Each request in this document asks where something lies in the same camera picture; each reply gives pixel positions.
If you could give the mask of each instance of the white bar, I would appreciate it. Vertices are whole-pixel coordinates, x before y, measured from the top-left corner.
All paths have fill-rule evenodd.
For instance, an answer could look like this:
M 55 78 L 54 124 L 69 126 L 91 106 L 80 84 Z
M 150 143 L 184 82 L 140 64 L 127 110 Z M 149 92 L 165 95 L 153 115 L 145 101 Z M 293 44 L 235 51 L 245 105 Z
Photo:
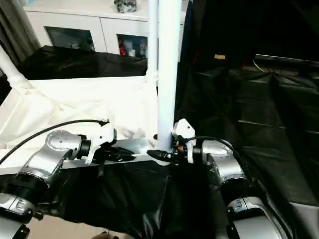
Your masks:
M 174 123 L 181 0 L 159 2 L 159 132 L 158 149 L 171 151 Z
M 148 72 L 158 71 L 159 0 L 149 0 Z
M 0 69 L 6 74 L 7 80 L 13 88 L 32 88 L 28 80 L 21 74 L 10 57 L 0 46 Z

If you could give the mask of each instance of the small label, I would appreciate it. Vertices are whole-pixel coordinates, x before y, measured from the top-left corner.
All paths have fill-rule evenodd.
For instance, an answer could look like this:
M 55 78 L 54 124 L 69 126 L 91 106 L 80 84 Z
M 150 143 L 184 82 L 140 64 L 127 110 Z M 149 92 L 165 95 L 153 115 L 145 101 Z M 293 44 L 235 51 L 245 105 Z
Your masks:
M 215 58 L 215 59 L 219 59 L 219 60 L 225 60 L 225 59 L 226 59 L 226 56 L 225 56 L 225 55 L 215 54 L 214 58 Z

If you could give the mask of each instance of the small object on cabinet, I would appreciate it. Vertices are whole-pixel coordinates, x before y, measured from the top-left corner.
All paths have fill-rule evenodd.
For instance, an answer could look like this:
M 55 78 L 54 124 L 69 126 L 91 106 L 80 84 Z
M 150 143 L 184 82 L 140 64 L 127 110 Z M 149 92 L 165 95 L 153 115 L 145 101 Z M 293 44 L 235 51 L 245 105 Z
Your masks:
M 137 0 L 114 0 L 118 12 L 134 12 L 137 8 Z

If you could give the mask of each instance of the glass cabinet door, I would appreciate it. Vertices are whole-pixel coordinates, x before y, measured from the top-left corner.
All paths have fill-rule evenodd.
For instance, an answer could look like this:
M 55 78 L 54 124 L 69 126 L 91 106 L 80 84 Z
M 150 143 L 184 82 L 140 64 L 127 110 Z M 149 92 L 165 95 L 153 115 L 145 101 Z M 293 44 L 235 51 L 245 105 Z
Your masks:
M 89 30 L 70 29 L 63 27 L 45 27 L 53 46 L 95 51 Z
M 120 54 L 122 56 L 148 57 L 148 38 L 117 34 Z

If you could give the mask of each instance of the white vertical pipe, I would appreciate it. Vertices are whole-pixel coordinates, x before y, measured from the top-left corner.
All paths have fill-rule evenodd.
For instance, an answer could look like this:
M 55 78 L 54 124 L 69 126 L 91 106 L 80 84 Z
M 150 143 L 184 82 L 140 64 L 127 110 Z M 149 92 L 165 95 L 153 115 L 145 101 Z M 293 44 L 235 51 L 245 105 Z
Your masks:
M 159 1 L 158 149 L 171 151 L 174 123 L 181 0 Z
M 153 75 L 158 73 L 159 0 L 148 0 L 148 4 L 148 73 Z

